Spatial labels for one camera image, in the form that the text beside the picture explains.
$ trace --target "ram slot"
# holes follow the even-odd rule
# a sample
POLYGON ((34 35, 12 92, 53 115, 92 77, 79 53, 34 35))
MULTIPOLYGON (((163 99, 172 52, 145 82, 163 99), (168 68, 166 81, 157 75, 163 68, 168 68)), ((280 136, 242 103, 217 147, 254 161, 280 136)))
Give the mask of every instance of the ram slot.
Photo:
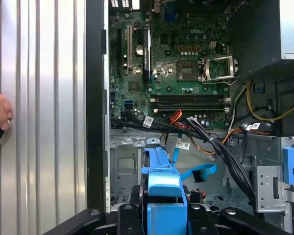
POLYGON ((133 26, 127 26, 127 67, 133 70, 133 26))
POLYGON ((150 99, 154 112, 224 110, 222 95, 155 95, 150 99))

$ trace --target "finger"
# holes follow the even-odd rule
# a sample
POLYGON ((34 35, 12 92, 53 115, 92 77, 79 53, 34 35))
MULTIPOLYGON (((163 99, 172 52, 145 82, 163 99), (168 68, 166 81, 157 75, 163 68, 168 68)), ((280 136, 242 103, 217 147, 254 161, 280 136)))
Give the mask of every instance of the finger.
POLYGON ((0 128, 3 131, 6 131, 7 129, 9 129, 8 118, 6 116, 6 113, 1 103, 0 103, 0 128))
POLYGON ((6 98, 3 96, 3 99, 1 101, 1 104, 4 108, 5 114, 7 116, 8 119, 12 118, 12 108, 10 103, 6 100, 6 98))

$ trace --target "ribbed metal panel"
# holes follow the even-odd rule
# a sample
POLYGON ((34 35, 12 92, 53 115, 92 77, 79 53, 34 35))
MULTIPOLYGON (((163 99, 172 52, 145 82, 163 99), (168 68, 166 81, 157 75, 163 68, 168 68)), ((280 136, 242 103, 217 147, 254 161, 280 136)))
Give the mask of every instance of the ribbed metal panel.
POLYGON ((85 0, 0 0, 0 235, 40 235, 86 208, 85 0))

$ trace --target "expansion slot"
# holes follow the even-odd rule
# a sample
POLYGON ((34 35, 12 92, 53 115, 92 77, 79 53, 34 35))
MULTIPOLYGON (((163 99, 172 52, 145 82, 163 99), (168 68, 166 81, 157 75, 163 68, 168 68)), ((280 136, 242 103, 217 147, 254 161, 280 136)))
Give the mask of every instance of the expansion slot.
POLYGON ((133 69, 133 26, 127 26, 127 66, 133 69))
POLYGON ((151 75, 151 69, 150 69, 150 64, 151 64, 151 35, 150 35, 150 29, 145 28, 144 29, 144 61, 143 61, 143 80, 145 84, 148 84, 150 81, 150 75, 151 75))
POLYGON ((182 111, 220 111, 226 104, 223 95, 154 95, 150 99, 154 113, 182 111))
POLYGON ((117 69, 119 76, 121 75, 122 70, 122 29, 118 28, 117 30, 117 69))

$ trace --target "sata port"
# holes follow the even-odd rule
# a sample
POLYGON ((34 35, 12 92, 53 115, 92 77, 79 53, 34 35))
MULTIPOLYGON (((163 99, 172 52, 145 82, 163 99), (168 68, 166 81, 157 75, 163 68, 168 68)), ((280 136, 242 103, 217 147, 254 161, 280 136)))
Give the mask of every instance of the sata port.
POLYGON ((133 100, 126 100, 126 101, 124 101, 124 107, 126 109, 133 109, 133 106, 134 106, 133 100))

